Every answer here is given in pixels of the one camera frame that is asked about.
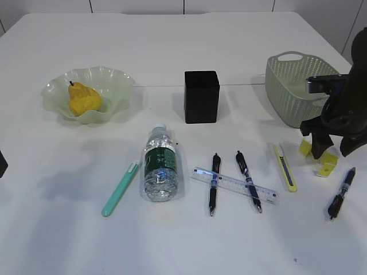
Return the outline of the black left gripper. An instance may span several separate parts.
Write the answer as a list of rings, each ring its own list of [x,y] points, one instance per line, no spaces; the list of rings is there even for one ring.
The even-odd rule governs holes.
[[[5,160],[2,152],[0,151],[0,178],[3,177],[5,171],[7,170],[8,168],[8,163],[7,161]]]

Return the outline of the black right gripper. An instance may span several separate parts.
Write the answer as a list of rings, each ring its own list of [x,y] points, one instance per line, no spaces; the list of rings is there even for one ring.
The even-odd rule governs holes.
[[[302,135],[312,135],[311,153],[314,159],[319,159],[334,145],[330,135],[344,136],[339,147],[344,157],[366,145],[366,107],[345,111],[343,113],[341,108],[328,100],[320,116],[301,122]]]

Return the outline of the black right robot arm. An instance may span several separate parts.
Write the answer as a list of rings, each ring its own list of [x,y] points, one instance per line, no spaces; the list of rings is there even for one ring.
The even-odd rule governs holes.
[[[366,144],[366,29],[353,40],[351,56],[353,65],[348,74],[307,79],[310,94],[329,96],[319,116],[300,124],[303,136],[312,135],[315,159],[334,145],[331,135],[342,137],[339,149],[344,157]]]

